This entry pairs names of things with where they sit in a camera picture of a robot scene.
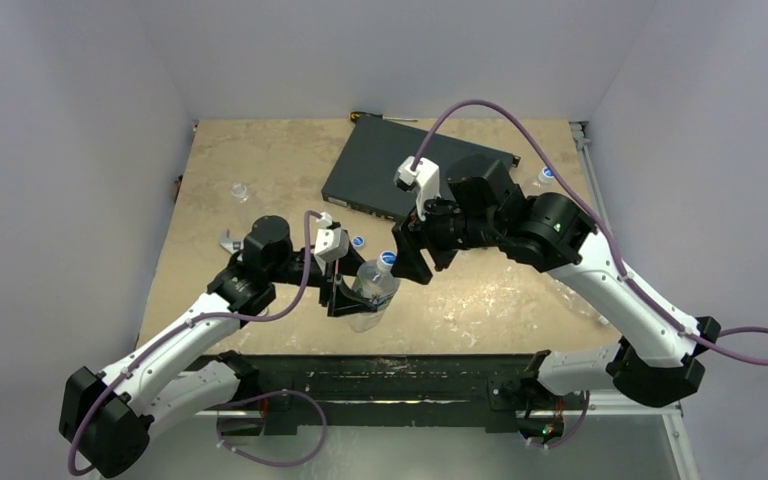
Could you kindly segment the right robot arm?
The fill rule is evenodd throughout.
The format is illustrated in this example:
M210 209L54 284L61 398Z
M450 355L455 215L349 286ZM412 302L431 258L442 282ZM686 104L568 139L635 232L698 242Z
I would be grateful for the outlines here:
M598 349L542 353L521 381L524 399L544 407L558 396L613 388L648 407L695 394L705 374L701 355L721 327L693 317L636 280L610 254L606 234L569 197L524 194L498 160L466 157L447 171L407 158L395 184L416 196L392 230L400 279L428 284L460 251L496 248L574 290L619 331Z

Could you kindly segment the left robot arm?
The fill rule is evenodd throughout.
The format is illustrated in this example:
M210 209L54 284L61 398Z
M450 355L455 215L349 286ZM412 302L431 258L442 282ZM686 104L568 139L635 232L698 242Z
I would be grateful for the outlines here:
M363 260L341 225L327 213L308 211L303 233L295 249L284 218L257 219L242 247L181 316L102 370L84 367L68 378L59 431L69 443L71 475L118 476L153 437L202 410L266 407L271 393L242 355L222 354L199 370L192 364L245 326L279 320L268 310L278 285L299 293L317 289L331 317L380 310L379 300L344 282Z

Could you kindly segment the clear plastic bottle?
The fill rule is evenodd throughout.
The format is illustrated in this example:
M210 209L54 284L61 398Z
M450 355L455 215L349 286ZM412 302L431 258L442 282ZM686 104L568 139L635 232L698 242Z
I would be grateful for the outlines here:
M391 270L378 267L377 259L366 261L358 269L352 289L370 299L378 308L374 313L362 313L352 317L349 327L355 333L363 333L376 327L382 320L385 310L400 287L400 280Z
M530 197L538 197L545 193L553 193L554 192L554 184L555 184L555 177L554 180L549 183L541 183L537 179L538 173L543 169L541 168L534 176L532 176L527 184L523 187L523 193L526 198Z
M597 321L600 325L607 326L610 322L601 315L587 300L579 295L575 290L560 282L554 281L555 289L563 304L573 313L582 315L591 320Z
M242 224L251 225L266 213L260 198L249 185L242 182L232 183L230 194L234 213Z

